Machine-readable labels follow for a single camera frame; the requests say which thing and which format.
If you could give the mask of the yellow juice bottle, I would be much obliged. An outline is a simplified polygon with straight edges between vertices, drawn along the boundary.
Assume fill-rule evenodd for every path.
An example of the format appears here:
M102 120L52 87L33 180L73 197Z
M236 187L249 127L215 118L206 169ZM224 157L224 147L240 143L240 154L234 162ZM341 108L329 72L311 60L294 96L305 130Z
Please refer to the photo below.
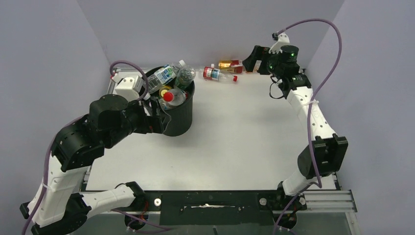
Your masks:
M171 89L173 89L173 88L172 88L171 86L169 86L169 85L165 85L165 86L161 87L161 88L159 89L159 96L160 96L161 98L163 98L164 94L165 94L166 92L168 92L169 90L171 90Z

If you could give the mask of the clear bottle blue green label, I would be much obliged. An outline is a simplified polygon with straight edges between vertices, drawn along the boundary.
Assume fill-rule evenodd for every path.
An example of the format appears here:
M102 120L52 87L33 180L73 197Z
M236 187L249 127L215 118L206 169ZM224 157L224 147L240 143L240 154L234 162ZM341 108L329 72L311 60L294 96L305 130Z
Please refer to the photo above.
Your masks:
M157 92L161 87L171 82L177 77L178 71L186 65L184 60L166 64L157 69L153 74L147 76L149 82L149 94Z

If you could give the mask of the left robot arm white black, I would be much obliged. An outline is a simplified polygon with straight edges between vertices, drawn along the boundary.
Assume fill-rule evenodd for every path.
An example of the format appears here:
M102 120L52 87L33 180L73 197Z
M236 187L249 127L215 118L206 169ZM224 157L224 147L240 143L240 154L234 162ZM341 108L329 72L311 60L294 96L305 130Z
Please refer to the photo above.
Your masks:
M94 194L76 192L93 162L127 136L165 131L171 120L159 101L149 106L106 94L90 104L89 112L63 127L51 141L42 183L35 197L21 204L34 235L68 235L89 218L113 209L143 209L144 190L136 182Z

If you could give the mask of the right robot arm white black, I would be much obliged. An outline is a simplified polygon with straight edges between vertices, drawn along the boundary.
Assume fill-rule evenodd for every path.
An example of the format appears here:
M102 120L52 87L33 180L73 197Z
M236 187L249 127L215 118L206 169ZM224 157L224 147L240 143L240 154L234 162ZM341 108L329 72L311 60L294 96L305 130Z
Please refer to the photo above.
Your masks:
M278 52L255 46L242 62L246 71L252 72L258 65L261 75L270 74L277 80L282 97L295 110L307 131L308 144L298 156L297 169L280 183L283 191L275 195L275 202L282 209L293 205L294 195L308 185L317 184L322 177L339 171L348 147L346 137L337 135L319 108L315 91L297 63L298 52L299 48L292 45L282 46Z

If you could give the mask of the clear bottle dark green label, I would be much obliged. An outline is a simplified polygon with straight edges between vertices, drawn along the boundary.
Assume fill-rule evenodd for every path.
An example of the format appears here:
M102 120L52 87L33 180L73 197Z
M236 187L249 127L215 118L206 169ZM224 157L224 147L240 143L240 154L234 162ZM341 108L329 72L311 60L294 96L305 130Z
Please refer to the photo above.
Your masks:
M185 90L194 80L196 70L191 66L182 67L175 79L175 87Z

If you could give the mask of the black ribbed plastic bin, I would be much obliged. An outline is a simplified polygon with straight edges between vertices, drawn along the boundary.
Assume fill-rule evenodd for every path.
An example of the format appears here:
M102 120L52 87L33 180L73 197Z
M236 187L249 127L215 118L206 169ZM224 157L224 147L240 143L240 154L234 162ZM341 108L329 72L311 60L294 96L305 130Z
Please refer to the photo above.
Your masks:
M185 91L188 93L187 100L180 106L169 109L166 112L171 115L171 121L167 130L163 133L166 136L176 137L184 134L192 125L193 121L193 96L195 83L192 82Z

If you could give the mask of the clear bottle red blue label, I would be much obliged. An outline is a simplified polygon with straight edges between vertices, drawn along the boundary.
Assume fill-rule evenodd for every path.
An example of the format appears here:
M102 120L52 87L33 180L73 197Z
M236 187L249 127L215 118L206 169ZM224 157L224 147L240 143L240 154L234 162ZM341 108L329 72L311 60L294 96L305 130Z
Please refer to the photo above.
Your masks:
M236 83L238 76L233 75L225 70L216 69L213 67L203 67L199 69L203 79L221 82L221 83Z

